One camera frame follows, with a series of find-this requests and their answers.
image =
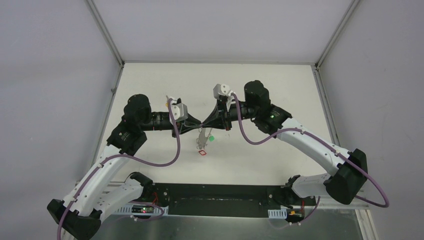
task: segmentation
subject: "white table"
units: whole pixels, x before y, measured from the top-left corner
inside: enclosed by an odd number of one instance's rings
[[[167,112],[166,95],[181,98],[188,112],[203,121],[215,107],[213,88],[227,84],[244,100],[244,85],[260,80],[269,90],[271,102],[291,113],[314,133],[330,141],[314,76],[309,65],[205,64],[205,63],[127,63],[116,92],[100,151],[111,131],[121,121],[124,106],[134,94],[148,96],[153,112]],[[258,141],[267,135],[249,120],[246,134]],[[148,131],[147,142],[135,155],[146,161],[167,163],[174,158],[177,143],[171,131]],[[139,171],[157,183],[282,185],[288,178],[317,175],[325,171],[291,145],[271,139],[253,146],[242,137],[237,122],[231,131],[214,129],[207,155],[196,149],[199,132],[181,135],[181,154],[168,167],[152,167],[130,161],[113,181],[122,182]]]

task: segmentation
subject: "gray floor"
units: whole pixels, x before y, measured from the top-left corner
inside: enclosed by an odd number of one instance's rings
[[[280,228],[283,219],[165,216],[151,222],[134,222],[112,215],[93,240],[361,240],[354,210],[318,209],[301,226]]]

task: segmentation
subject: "white tabletop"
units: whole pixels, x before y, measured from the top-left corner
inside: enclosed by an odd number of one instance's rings
[[[260,80],[269,90],[271,103],[288,111],[304,126],[324,139],[330,135],[311,67],[308,65],[205,64],[205,63],[127,63],[106,124],[100,151],[111,131],[121,121],[124,106],[134,94],[148,96],[153,112],[167,112],[166,95],[181,98],[188,112],[203,121],[214,109],[213,88],[227,84],[244,100],[244,85]],[[244,121],[253,141],[267,135],[249,120]],[[167,163],[177,150],[171,131],[147,131],[147,142],[135,155],[154,163]],[[197,130],[181,135],[179,159],[168,167],[152,167],[130,161],[113,181],[122,182],[139,171],[156,183],[282,185],[294,175],[317,175],[325,171],[293,146],[271,139],[253,146],[242,137],[237,122],[231,131],[214,129],[201,156],[196,149]]]

